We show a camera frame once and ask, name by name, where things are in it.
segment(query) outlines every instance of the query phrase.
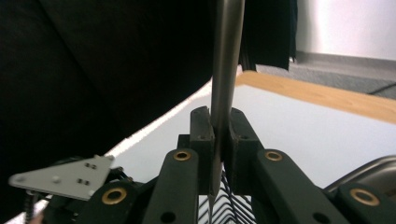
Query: brass screw hole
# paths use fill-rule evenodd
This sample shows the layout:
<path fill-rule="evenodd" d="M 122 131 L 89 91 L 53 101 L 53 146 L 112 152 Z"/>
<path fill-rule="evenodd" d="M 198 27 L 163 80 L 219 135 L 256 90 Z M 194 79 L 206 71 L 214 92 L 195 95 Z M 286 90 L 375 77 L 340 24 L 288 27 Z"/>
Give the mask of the brass screw hole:
<path fill-rule="evenodd" d="M 106 191 L 102 196 L 104 204 L 117 204 L 122 202 L 126 197 L 126 190 L 123 188 L 114 188 Z"/>
<path fill-rule="evenodd" d="M 177 161 L 187 161 L 191 158 L 191 154 L 188 151 L 179 151 L 174 154 L 174 159 Z"/>
<path fill-rule="evenodd" d="M 368 190 L 365 189 L 352 189 L 350 195 L 353 199 L 360 203 L 364 203 L 369 206 L 378 206 L 379 200 L 378 198 Z"/>
<path fill-rule="evenodd" d="M 265 157 L 270 161 L 281 161 L 283 159 L 282 155 L 274 151 L 265 152 Z"/>

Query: black fabric backdrop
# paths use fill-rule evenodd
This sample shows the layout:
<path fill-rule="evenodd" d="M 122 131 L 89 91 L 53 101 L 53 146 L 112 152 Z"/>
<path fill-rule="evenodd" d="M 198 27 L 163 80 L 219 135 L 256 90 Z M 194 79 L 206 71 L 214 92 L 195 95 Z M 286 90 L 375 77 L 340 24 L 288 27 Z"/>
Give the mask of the black fabric backdrop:
<path fill-rule="evenodd" d="M 207 82 L 215 15 L 213 1 L 0 0 L 0 221 L 23 208 L 11 175 L 104 154 Z M 289 24 L 289 0 L 247 0 L 250 60 L 287 68 Z"/>

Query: gray floor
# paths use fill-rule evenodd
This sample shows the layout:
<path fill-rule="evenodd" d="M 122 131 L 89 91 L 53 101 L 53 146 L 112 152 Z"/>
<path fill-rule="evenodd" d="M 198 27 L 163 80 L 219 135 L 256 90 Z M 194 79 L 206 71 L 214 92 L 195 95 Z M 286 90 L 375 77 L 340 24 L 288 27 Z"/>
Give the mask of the gray floor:
<path fill-rule="evenodd" d="M 369 93 L 396 83 L 396 62 L 297 52 L 289 72 L 257 65 L 257 71 L 338 89 Z M 375 95 L 396 100 L 396 86 Z"/>

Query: reflective metal surface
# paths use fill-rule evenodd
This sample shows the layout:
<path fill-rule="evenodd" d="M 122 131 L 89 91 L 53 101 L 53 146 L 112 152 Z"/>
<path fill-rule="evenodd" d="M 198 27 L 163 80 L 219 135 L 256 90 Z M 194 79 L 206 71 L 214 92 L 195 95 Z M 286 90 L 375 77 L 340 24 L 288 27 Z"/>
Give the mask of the reflective metal surface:
<path fill-rule="evenodd" d="M 241 45 L 244 8 L 244 0 L 218 1 L 211 104 L 211 123 L 216 136 L 211 195 L 217 195 L 219 192 L 220 156 L 229 134 L 228 128 Z"/>

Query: small screw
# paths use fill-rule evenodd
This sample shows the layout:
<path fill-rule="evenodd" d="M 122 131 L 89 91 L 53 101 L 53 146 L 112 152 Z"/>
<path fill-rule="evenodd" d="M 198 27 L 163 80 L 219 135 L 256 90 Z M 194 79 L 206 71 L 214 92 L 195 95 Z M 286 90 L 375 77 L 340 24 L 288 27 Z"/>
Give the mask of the small screw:
<path fill-rule="evenodd" d="M 15 175 L 14 179 L 15 179 L 15 181 L 17 181 L 17 182 L 22 182 L 22 181 L 24 181 L 26 178 L 24 177 L 24 175 Z"/>
<path fill-rule="evenodd" d="M 59 183 L 61 183 L 61 178 L 59 176 L 55 175 L 52 177 L 52 182 L 54 184 L 59 184 Z"/>
<path fill-rule="evenodd" d="M 88 191 L 88 195 L 91 197 L 93 194 L 95 193 L 95 191 L 93 189 L 91 189 L 90 191 Z"/>

